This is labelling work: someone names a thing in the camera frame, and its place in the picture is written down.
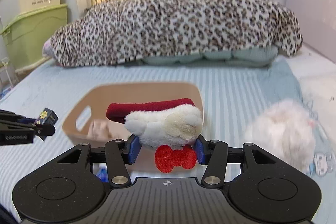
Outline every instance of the striped bedsheet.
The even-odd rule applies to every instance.
[[[89,90],[97,85],[138,81],[186,81],[195,84],[204,103],[203,136],[208,140],[225,141],[231,147],[242,146],[248,123],[271,104],[284,98],[302,102],[299,83],[285,60],[274,62],[269,69],[232,68],[211,62],[169,67],[128,65],[63,69],[48,61],[0,102],[0,109],[27,117],[37,117],[45,107],[54,110],[59,117],[55,135],[45,142],[35,138],[31,145],[0,147],[0,203],[18,218],[11,200],[14,185],[73,146],[62,131],[62,123]],[[132,173],[131,177],[201,178],[203,170],[204,167],[198,165],[180,174]],[[239,173],[239,166],[231,165],[227,168],[226,180],[232,180]],[[331,207],[327,207],[324,213],[331,211]],[[316,223],[327,223],[326,217],[321,214]]]

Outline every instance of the stuffed toy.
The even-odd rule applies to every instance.
[[[161,111],[183,104],[194,105],[194,102],[191,99],[182,98],[171,101],[149,102],[144,104],[112,103],[106,111],[106,117],[114,122],[125,123],[125,117],[134,111]]]
[[[305,172],[315,154],[309,112],[292,99],[277,102],[248,125],[245,142],[255,143],[274,156]]]
[[[138,136],[142,145],[157,149],[155,164],[161,172],[169,173],[174,166],[195,166],[191,145],[202,131],[202,122],[197,107],[182,104],[161,111],[132,112],[125,117],[125,128]]]

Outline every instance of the pink cloth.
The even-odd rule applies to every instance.
[[[121,139],[126,141],[132,134],[123,124],[108,119],[95,119],[89,127],[87,137],[97,141],[111,141]]]

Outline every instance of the light blue pillow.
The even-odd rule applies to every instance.
[[[276,46],[251,48],[235,51],[204,52],[184,56],[151,56],[142,61],[148,65],[188,64],[203,58],[211,61],[224,61],[227,65],[244,67],[264,67],[273,62],[278,55]]]
[[[148,65],[172,65],[176,63],[188,64],[203,58],[202,54],[192,54],[183,56],[151,56],[143,59]]]

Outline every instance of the red bow tie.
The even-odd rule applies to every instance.
[[[196,152],[190,145],[185,145],[182,150],[172,150],[169,145],[161,145],[155,152],[155,165],[162,173],[170,173],[174,166],[191,169],[196,160]]]

